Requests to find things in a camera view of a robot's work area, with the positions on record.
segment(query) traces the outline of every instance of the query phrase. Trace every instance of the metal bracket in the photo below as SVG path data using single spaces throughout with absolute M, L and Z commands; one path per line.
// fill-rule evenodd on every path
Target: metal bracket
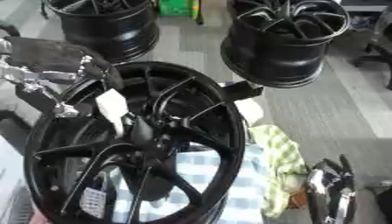
M 225 86 L 223 90 L 226 92 L 227 99 L 235 102 L 261 95 L 263 93 L 264 86 L 243 80 L 232 85 Z

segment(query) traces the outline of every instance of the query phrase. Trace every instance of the rim lip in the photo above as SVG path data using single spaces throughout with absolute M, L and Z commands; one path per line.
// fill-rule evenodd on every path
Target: rim lip
M 135 16 L 136 14 L 140 13 L 143 10 L 146 10 L 148 8 L 148 6 L 150 5 L 151 8 L 153 6 L 152 2 L 150 0 L 143 0 L 140 4 L 138 4 L 135 7 L 132 7 L 130 9 L 127 10 L 119 10 L 117 12 L 113 12 L 113 13 L 109 13 L 109 14 L 75 14 L 75 13 L 70 13 L 70 12 L 65 12 L 63 10 L 60 10 L 56 7 L 54 7 L 49 0 L 44 0 L 45 5 L 51 9 L 52 11 L 54 11 L 56 14 L 60 15 L 60 16 L 67 16 L 70 18 L 117 18 L 119 16 L 121 16 L 122 14 L 126 15 L 126 16 Z
M 153 66 L 157 66 L 157 67 L 174 67 L 177 70 L 183 70 L 184 72 L 187 72 L 188 74 L 192 74 L 198 77 L 198 80 L 202 80 L 203 82 L 210 82 L 208 84 L 210 85 L 204 85 L 204 88 L 207 88 L 208 90 L 211 90 L 212 92 L 215 92 L 216 95 L 215 97 L 220 98 L 221 100 L 225 100 L 225 95 L 224 92 L 222 90 L 222 88 L 215 82 L 213 81 L 211 78 L 205 76 L 203 73 L 197 72 L 191 68 L 187 68 L 185 66 L 179 66 L 179 65 L 174 65 L 171 63 L 165 63 L 165 62 L 135 62 L 135 63 L 130 63 L 126 66 L 147 66 L 147 65 L 153 65 Z M 75 97 L 80 91 L 82 91 L 83 89 L 93 85 L 94 83 L 96 83 L 96 80 L 81 80 L 78 83 L 76 83 L 75 85 L 71 86 L 69 89 L 67 89 L 64 94 L 62 95 L 62 98 L 65 100 L 70 100 L 71 98 Z M 219 189 L 219 193 L 214 192 L 213 190 L 218 190 L 218 186 L 219 183 L 216 184 L 217 181 L 216 179 L 216 173 L 218 173 L 219 171 L 223 171 L 223 169 L 225 168 L 225 165 L 222 165 L 222 161 L 220 162 L 220 166 L 217 170 L 217 172 L 215 173 L 215 176 L 213 178 L 214 181 L 210 182 L 208 188 L 201 194 L 202 196 L 205 194 L 208 194 L 209 196 L 209 201 L 204 201 L 203 203 L 205 203 L 204 206 L 199 206 L 195 209 L 195 207 L 192 206 L 186 206 L 183 209 L 180 209 L 179 211 L 183 211 L 184 209 L 195 209 L 194 213 L 192 215 L 188 215 L 188 217 L 177 217 L 176 214 L 179 213 L 173 213 L 170 214 L 168 216 L 165 216 L 163 219 L 160 220 L 154 220 L 154 221 L 147 221 L 147 222 L 139 222 L 139 223 L 151 223 L 151 224 L 155 224 L 155 223 L 168 223 L 167 221 L 177 221 L 178 223 L 193 223 L 195 221 L 198 221 L 200 219 L 202 219 L 203 217 L 206 217 L 208 211 L 210 211 L 211 209 L 214 209 L 214 207 L 220 203 L 220 201 L 227 195 L 227 192 L 229 190 L 229 188 L 231 187 L 231 185 L 233 184 L 236 176 L 238 175 L 238 172 L 241 168 L 241 164 L 242 164 L 242 158 L 243 158 L 243 154 L 245 151 L 245 137 L 244 137 L 244 130 L 243 130 L 243 126 L 242 126 L 242 121 L 241 121 L 241 115 L 237 109 L 237 107 L 234 105 L 233 102 L 231 101 L 225 101 L 226 103 L 226 107 L 227 107 L 227 116 L 230 120 L 232 120 L 232 124 L 233 124 L 233 136 L 231 139 L 231 144 L 237 144 L 235 146 L 230 145 L 233 148 L 238 149 L 238 152 L 236 153 L 236 155 L 233 156 L 233 161 L 230 162 L 230 169 L 231 169 L 231 173 L 229 173 L 229 175 L 226 176 L 222 176 L 220 177 L 220 179 L 218 180 L 224 180 L 226 183 L 226 185 L 224 186 L 224 191 L 222 191 L 220 188 Z M 37 123 L 34 125 L 31 134 L 29 135 L 28 139 L 27 139 L 27 144 L 26 144 L 26 153 L 24 156 L 24 175 L 25 175 L 25 179 L 27 182 L 27 185 L 31 191 L 31 197 L 33 199 L 33 201 L 35 202 L 35 204 L 37 205 L 37 207 L 52 221 L 56 221 L 56 223 L 60 223 L 60 224 L 69 224 L 69 221 L 74 221 L 75 223 L 79 224 L 79 223 L 88 223 L 86 221 L 83 220 L 73 220 L 73 218 L 67 216 L 67 217 L 61 217 L 61 215 L 59 213 L 55 213 L 54 211 L 49 211 L 47 209 L 46 206 L 44 206 L 43 201 L 40 198 L 44 198 L 42 196 L 42 192 L 44 191 L 43 189 L 39 189 L 39 186 L 37 185 L 35 178 L 33 177 L 33 173 L 35 172 L 34 169 L 34 163 L 33 163 L 33 153 L 37 150 L 40 150 L 39 146 L 40 146 L 40 142 L 37 141 L 37 139 L 40 139 L 44 136 L 45 132 L 42 130 L 47 130 L 47 128 L 50 126 L 49 122 L 53 119 L 52 115 L 42 115 Z M 217 186 L 215 187 L 211 187 L 212 183 L 215 183 Z M 103 220 L 97 220 L 94 223 L 99 223 L 99 224 L 103 224 L 106 223 Z
M 235 4 L 236 1 L 237 1 L 237 0 L 232 0 L 232 1 L 228 2 L 228 10 L 231 11 L 230 14 L 232 14 L 232 19 L 233 19 L 235 22 L 237 22 L 237 23 L 239 23 L 240 25 L 243 25 L 243 26 L 249 28 L 250 30 L 252 30 L 252 31 L 254 31 L 254 32 L 258 32 L 259 34 L 262 34 L 262 35 L 270 35 L 270 36 L 272 36 L 272 37 L 275 38 L 275 39 L 276 39 L 276 38 L 279 38 L 279 39 L 286 39 L 286 40 L 294 40 L 294 41 L 298 41 L 298 42 L 302 42 L 302 41 L 303 41 L 303 42 L 307 42 L 307 41 L 309 41 L 309 42 L 312 42 L 312 41 L 326 41 L 326 40 L 328 40 L 328 39 L 332 39 L 332 38 L 334 38 L 334 37 L 339 36 L 340 34 L 342 34 L 343 32 L 345 32 L 345 31 L 347 30 L 348 26 L 350 25 L 350 16 L 348 15 L 348 12 L 347 12 L 346 10 L 344 10 L 344 8 L 343 8 L 340 4 L 338 4 L 338 3 L 334 2 L 334 1 L 326 1 L 326 0 L 313 0 L 313 1 L 312 1 L 312 0 L 305 0 L 305 1 L 303 1 L 303 2 L 300 2 L 300 3 L 295 4 L 295 6 L 298 7 L 298 6 L 301 5 L 301 4 L 309 4 L 309 3 L 314 3 L 314 4 L 315 4 L 315 3 L 334 4 L 334 6 L 336 6 L 337 8 L 339 8 L 339 9 L 342 11 L 342 13 L 344 14 L 344 15 L 342 15 L 342 16 L 345 17 L 345 23 L 341 26 L 341 28 L 340 28 L 338 31 L 336 31 L 336 32 L 333 33 L 333 34 L 324 36 L 324 37 L 319 37 L 319 38 L 306 38 L 306 39 L 301 39 L 301 38 L 285 38 L 285 37 L 282 37 L 282 36 L 277 36 L 277 35 L 276 35 L 275 33 L 273 33 L 273 32 L 262 31 L 262 30 L 260 30 L 259 28 L 255 28 L 253 25 L 250 25 L 250 24 L 246 23 L 245 21 L 243 21 L 242 19 L 240 19 L 240 17 L 236 16 L 236 9 L 235 9 L 235 7 L 234 7 L 234 4 Z M 248 3 L 251 3 L 252 1 L 249 1 L 249 0 L 240 0 L 239 2 L 248 2 Z
M 243 79 L 247 81 L 254 82 L 259 85 L 263 85 L 265 87 L 270 87 L 270 88 L 299 88 L 302 86 L 305 86 L 307 84 L 310 84 L 314 82 L 319 75 L 321 74 L 324 66 L 324 62 L 322 62 L 318 68 L 318 70 L 313 73 L 310 76 L 304 77 L 304 79 L 301 80 L 294 80 L 294 81 L 271 81 L 271 80 L 265 80 L 263 78 L 258 78 L 256 75 L 249 74 L 245 72 L 243 69 L 241 69 L 240 66 L 238 66 L 236 63 L 231 61 L 228 58 L 228 55 L 226 54 L 226 49 L 228 44 L 228 39 L 225 38 L 220 45 L 220 56 L 222 57 L 223 62 L 225 63 L 226 66 L 236 74 L 240 75 Z

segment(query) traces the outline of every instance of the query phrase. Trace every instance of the black wheel rim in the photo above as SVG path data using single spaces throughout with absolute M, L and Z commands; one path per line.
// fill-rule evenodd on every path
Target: black wheel rim
M 151 174 L 172 182 L 183 190 L 190 201 L 190 204 L 180 211 L 148 223 L 206 223 L 207 216 L 211 216 L 211 209 L 218 207 L 220 211 L 215 214 L 221 212 L 221 206 L 217 205 L 233 183 L 242 162 L 244 133 L 235 105 L 225 101 L 221 88 L 215 82 L 192 69 L 167 63 L 146 62 L 131 63 L 120 67 L 119 70 L 126 83 L 122 94 L 129 100 L 129 110 L 137 115 L 132 129 L 137 125 L 147 125 L 150 130 L 158 130 L 154 133 L 160 133 L 159 137 L 166 135 L 172 139 L 180 139 L 181 143 L 192 141 L 214 149 L 220 155 L 220 166 L 212 182 L 203 193 L 199 193 L 167 166 L 166 161 L 170 156 L 160 157 L 162 153 L 154 152 L 155 148 L 149 153 L 144 148 L 145 142 L 135 141 L 132 137 L 128 139 L 128 136 L 120 142 L 106 141 L 110 139 L 111 131 L 102 121 L 98 121 L 99 125 L 106 131 L 98 131 L 97 135 L 88 132 L 87 129 L 78 128 L 77 124 L 86 127 L 87 125 L 82 124 L 94 123 L 91 120 L 81 119 L 70 124 L 66 120 L 55 120 L 49 115 L 44 115 L 31 133 L 24 159 L 26 180 L 34 202 L 55 223 L 107 223 L 86 217 L 77 202 L 88 182 L 102 167 L 114 165 L 120 167 L 124 173 L 130 174 L 135 166 L 127 158 L 129 155 L 140 157 L 142 153 L 146 159 L 143 160 L 142 169 L 138 170 L 143 175 L 138 178 L 124 175 L 129 186 L 138 185 L 139 190 L 133 192 L 134 195 L 143 197 L 140 186 L 146 184 L 146 177 Z M 100 87 L 99 82 L 84 80 L 71 87 L 64 94 L 64 99 L 69 103 L 91 102 L 94 96 L 102 92 Z M 185 104 L 188 110 L 181 108 L 184 107 L 181 103 L 189 100 L 187 97 L 192 95 L 200 98 L 195 97 L 193 101 L 188 101 Z M 178 114 L 177 106 L 185 112 Z M 75 140 L 81 138 L 81 132 L 84 132 L 83 135 L 94 137 L 84 137 L 83 141 L 89 143 L 80 139 Z M 138 132 L 130 130 L 129 135 L 137 135 Z M 78 144 L 69 146 L 72 141 L 73 144 L 75 141 Z M 163 143 L 164 149 L 171 149 L 173 142 Z M 64 157 L 90 158 L 87 168 L 69 191 L 59 182 L 61 175 L 56 171 L 63 167 L 64 163 L 58 161 L 62 161 Z M 128 223 L 140 223 L 137 215 L 140 202 L 140 197 L 136 197 L 132 202 Z
M 257 32 L 302 42 L 332 39 L 349 26 L 348 14 L 334 1 L 291 2 L 234 0 L 229 10 L 235 20 Z
M 159 39 L 151 0 L 43 0 L 59 15 L 67 42 L 120 64 L 141 57 Z

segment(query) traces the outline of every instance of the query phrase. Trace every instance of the checkered cloth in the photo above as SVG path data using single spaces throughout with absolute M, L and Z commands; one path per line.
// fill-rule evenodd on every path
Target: checkered cloth
M 257 145 L 246 148 L 240 172 L 228 192 L 228 200 L 220 224 L 256 224 L 263 223 L 261 207 L 267 181 L 262 161 L 263 149 Z M 177 171 L 186 181 L 201 193 L 207 188 L 214 177 L 220 163 L 220 157 L 214 150 L 185 152 L 177 155 Z M 116 179 L 117 200 L 113 222 L 124 223 L 129 215 L 132 195 L 125 181 L 117 170 L 112 172 L 112 179 Z M 174 187 L 166 199 L 159 201 L 144 201 L 140 209 L 141 221 L 154 221 L 177 212 L 188 204 L 186 195 Z
M 305 161 L 298 143 L 290 140 L 275 125 L 261 125 L 249 129 L 252 137 L 263 148 L 266 188 L 262 213 L 278 217 L 286 210 L 289 198 L 302 187 L 307 175 Z

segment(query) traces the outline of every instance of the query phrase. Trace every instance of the wheel spoke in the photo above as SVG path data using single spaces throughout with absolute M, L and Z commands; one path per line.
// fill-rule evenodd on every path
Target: wheel spoke
M 254 17 L 254 16 L 262 16 L 268 20 L 272 20 L 274 17 L 274 12 L 266 6 L 261 6 L 261 7 L 254 8 L 253 10 L 245 11 L 242 14 L 238 15 L 237 18 Z
M 292 27 L 292 30 L 294 32 L 294 35 L 296 35 L 297 38 L 300 39 L 306 39 L 306 34 L 299 28 L 299 26 L 295 23 L 290 22 L 290 25 Z
M 60 159 L 60 158 L 89 158 L 92 157 L 94 152 L 103 149 L 105 141 L 77 144 L 71 146 L 64 146 L 52 148 L 49 150 L 42 150 L 36 152 L 34 157 L 47 158 L 47 159 Z
M 194 81 L 196 78 L 195 77 L 190 77 L 185 80 L 182 80 L 179 83 L 176 83 L 172 85 L 171 87 L 168 87 L 165 89 L 163 92 L 160 93 L 159 97 L 155 100 L 154 105 L 152 107 L 152 114 L 154 116 L 157 116 L 159 114 L 159 111 L 165 110 L 165 105 L 167 102 L 179 91 L 182 91 L 185 89 L 189 83 Z
M 148 168 L 143 173 L 143 175 L 142 175 L 143 177 L 140 179 L 139 183 L 137 183 L 138 188 L 136 190 L 136 193 L 134 193 L 134 195 L 133 195 L 133 200 L 132 200 L 132 204 L 130 206 L 129 217 L 128 217 L 128 221 L 127 221 L 128 224 L 139 222 L 139 210 L 140 210 L 140 206 L 142 205 L 142 193 L 145 188 L 145 183 L 147 182 L 147 178 L 150 175 L 150 170 L 151 170 L 151 168 Z M 132 183 L 131 183 L 130 175 L 126 171 L 124 171 L 122 173 L 122 175 L 124 176 L 124 179 L 128 185 L 128 188 L 131 189 Z
M 200 192 L 184 180 L 178 173 L 171 171 L 165 164 L 156 162 L 151 169 L 152 174 L 157 175 L 173 183 L 179 189 L 184 191 L 192 205 L 199 206 L 203 203 Z
M 103 159 L 100 156 L 90 159 L 86 169 L 79 176 L 76 183 L 73 185 L 71 192 L 68 194 L 65 202 L 61 208 L 61 214 L 66 214 L 67 212 L 73 213 L 79 208 L 78 202 L 81 198 L 88 184 L 94 181 L 95 176 L 101 170 Z
M 216 150 L 223 158 L 230 159 L 235 152 L 233 148 L 230 148 L 225 144 L 220 143 L 219 141 L 214 140 L 211 137 L 207 136 L 206 134 L 203 134 L 194 129 L 190 129 L 186 127 L 177 127 L 177 128 L 169 128 L 168 132 L 170 135 L 183 138 L 189 142 L 203 144 L 206 147 Z
M 219 107 L 221 107 L 223 105 L 225 105 L 225 103 L 223 101 L 219 102 L 219 103 L 216 103 L 215 105 L 213 105 L 213 106 L 211 106 L 209 108 L 206 108 L 203 111 L 199 112 L 198 114 L 193 115 L 192 117 L 190 117 L 189 118 L 189 122 L 190 123 L 191 122 L 195 122 L 198 119 L 200 119 L 202 116 L 206 116 L 206 115 L 210 114 L 211 112 L 213 112 L 214 110 L 216 110 L 217 108 L 219 108 Z
M 67 212 L 72 213 L 79 208 L 78 202 L 86 187 L 94 181 L 95 176 L 98 175 L 100 170 L 113 164 L 111 163 L 110 157 L 129 153 L 134 149 L 135 148 L 131 144 L 119 143 L 102 150 L 98 155 L 92 157 L 88 161 L 86 169 L 78 177 L 70 193 L 66 197 L 66 200 L 61 207 L 61 214 L 66 214 Z
M 268 23 L 263 24 L 260 29 L 263 32 L 266 32 L 268 29 L 274 27 L 275 25 L 278 25 L 279 23 L 282 23 L 283 21 L 284 21 L 283 18 L 277 19 L 277 20 L 273 20 L 273 21 L 269 21 Z
M 331 13 L 331 12 L 314 12 L 313 15 L 321 16 L 321 17 L 330 17 L 330 18 L 338 18 L 340 20 L 344 20 L 345 17 L 343 15 Z
M 329 24 L 327 24 L 326 22 L 324 22 L 321 18 L 316 17 L 314 14 L 302 14 L 300 16 L 298 16 L 298 18 L 305 18 L 309 21 L 311 21 L 312 23 L 318 25 L 321 30 L 325 33 L 329 33 L 329 34 L 333 34 L 335 33 L 335 31 L 333 30 L 333 28 L 331 26 L 329 26 Z

